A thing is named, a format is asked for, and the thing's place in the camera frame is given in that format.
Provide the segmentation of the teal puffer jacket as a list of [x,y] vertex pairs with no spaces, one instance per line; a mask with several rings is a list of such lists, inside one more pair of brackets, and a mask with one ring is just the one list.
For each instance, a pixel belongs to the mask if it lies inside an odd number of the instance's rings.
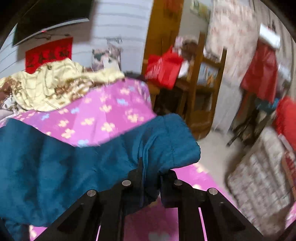
[[143,165],[141,207],[159,194],[158,174],[199,161],[201,150],[177,114],[157,116],[107,143],[74,147],[11,119],[1,128],[1,221],[14,240],[49,226],[90,189],[104,191]]

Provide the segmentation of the patterned blanket bundle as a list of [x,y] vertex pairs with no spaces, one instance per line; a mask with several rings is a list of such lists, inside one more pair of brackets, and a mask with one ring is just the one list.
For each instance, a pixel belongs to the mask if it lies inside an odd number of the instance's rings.
[[292,207],[292,193],[281,164],[284,153],[277,132],[268,126],[227,177],[239,210],[266,237],[283,232]]

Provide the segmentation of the pink floral bed sheet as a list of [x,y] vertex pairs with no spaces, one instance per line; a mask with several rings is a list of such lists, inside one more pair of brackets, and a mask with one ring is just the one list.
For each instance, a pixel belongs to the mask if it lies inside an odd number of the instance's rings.
[[[90,90],[59,110],[46,113],[30,110],[1,120],[1,128],[15,119],[74,147],[89,147],[107,143],[156,117],[147,86],[126,79]],[[213,148],[200,150],[199,161],[174,170],[181,180],[196,189],[218,188],[203,165],[206,160],[220,160],[220,153]],[[46,227],[29,225],[29,240],[34,240]],[[125,240],[177,240],[177,229],[177,211],[163,208],[157,197],[127,217]]]

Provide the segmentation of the wooden shelf rack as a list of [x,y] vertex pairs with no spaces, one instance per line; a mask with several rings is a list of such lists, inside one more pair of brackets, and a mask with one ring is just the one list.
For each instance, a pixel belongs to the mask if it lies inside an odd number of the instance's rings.
[[[156,87],[145,79],[149,88],[158,91],[151,94],[152,107],[157,113],[180,115],[198,140],[205,138],[211,130],[227,54],[223,49],[220,60],[206,57],[205,39],[203,33],[198,40],[176,38],[173,51],[183,58],[183,63],[172,90]],[[143,62],[144,75],[148,58]]]

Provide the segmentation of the yellow brown floral quilt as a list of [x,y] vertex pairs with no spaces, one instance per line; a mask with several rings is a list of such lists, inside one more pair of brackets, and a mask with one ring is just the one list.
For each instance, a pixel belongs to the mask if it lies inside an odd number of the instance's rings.
[[53,111],[81,98],[94,88],[125,78],[118,68],[92,71],[66,58],[1,78],[1,109]]

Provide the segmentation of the red hanging garment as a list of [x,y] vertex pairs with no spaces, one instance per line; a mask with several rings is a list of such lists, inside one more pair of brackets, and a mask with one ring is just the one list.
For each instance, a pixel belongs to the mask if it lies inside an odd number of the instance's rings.
[[275,50],[257,41],[256,50],[240,87],[261,100],[273,103],[276,94],[278,64]]

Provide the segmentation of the red shopping bag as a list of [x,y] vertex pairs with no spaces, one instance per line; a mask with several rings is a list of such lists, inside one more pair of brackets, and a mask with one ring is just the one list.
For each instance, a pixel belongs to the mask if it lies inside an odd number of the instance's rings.
[[156,87],[172,90],[182,63],[183,58],[170,46],[162,56],[149,56],[144,77]]

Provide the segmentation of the red calligraphy banner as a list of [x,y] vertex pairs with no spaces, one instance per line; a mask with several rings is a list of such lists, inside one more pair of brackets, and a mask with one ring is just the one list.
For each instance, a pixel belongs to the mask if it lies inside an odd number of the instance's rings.
[[41,65],[45,63],[72,59],[73,38],[64,38],[55,40],[33,49],[25,53],[25,71],[34,73]]

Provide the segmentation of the floral pink curtain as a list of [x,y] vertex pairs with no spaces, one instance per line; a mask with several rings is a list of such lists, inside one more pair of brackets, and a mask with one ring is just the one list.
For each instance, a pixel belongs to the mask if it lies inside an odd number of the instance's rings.
[[221,59],[227,49],[224,74],[240,84],[253,58],[258,40],[255,12],[240,1],[213,1],[205,49]]

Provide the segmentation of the wall picture poster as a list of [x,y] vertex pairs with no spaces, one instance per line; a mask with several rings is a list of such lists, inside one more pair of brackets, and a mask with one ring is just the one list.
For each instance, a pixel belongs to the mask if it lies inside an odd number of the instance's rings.
[[121,70],[121,49],[114,45],[93,49],[91,68],[93,71],[106,68]]

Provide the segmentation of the black wall television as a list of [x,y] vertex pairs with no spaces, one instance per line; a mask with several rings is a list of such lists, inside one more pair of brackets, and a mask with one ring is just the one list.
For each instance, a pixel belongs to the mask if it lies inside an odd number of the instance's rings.
[[54,28],[90,20],[93,0],[37,1],[16,24],[13,46]]

